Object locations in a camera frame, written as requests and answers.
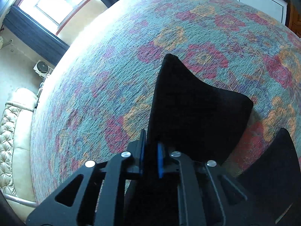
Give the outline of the black pant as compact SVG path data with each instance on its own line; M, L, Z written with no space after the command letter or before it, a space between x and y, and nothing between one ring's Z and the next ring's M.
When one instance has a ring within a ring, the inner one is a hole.
M213 160L223 168L240 141L257 139L246 136L252 108L253 102L247 96L210 86L177 56L164 57L155 86L144 155L144 176L155 185L150 208L158 224L162 194L158 144L182 152L196 162ZM300 168L285 128L280 128L263 154L234 179L270 211L275 225L300 225Z

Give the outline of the cream tufted sofa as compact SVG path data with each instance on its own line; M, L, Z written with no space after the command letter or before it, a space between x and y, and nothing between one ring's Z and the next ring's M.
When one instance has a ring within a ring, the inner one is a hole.
M30 162L36 102L36 94L18 88L6 101L1 115L1 192L23 222L36 205Z

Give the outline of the floral woven bedspread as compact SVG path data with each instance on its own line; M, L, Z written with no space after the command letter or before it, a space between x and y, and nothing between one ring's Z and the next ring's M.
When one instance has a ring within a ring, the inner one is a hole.
M233 176L285 128L300 153L300 39L234 0L120 0L45 80L31 133L38 203L147 131Z

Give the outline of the white small fan heater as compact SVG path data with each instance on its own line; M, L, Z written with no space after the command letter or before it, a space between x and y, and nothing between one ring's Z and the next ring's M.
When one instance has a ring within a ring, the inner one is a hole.
M48 66L44 61L39 60L33 70L37 73L41 78L46 78L47 75L50 75L53 72L53 68Z

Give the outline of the dark blue curtain lower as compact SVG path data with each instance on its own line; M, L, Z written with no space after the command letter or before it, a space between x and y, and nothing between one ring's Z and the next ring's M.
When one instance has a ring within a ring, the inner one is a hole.
M41 57L56 66L69 49L69 45L43 27L18 6L11 6L3 20L17 38Z

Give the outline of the bright window with red frame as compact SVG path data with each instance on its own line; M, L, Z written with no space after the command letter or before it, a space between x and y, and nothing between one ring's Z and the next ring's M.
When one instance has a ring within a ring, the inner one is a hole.
M91 0L17 0L15 5L55 35Z

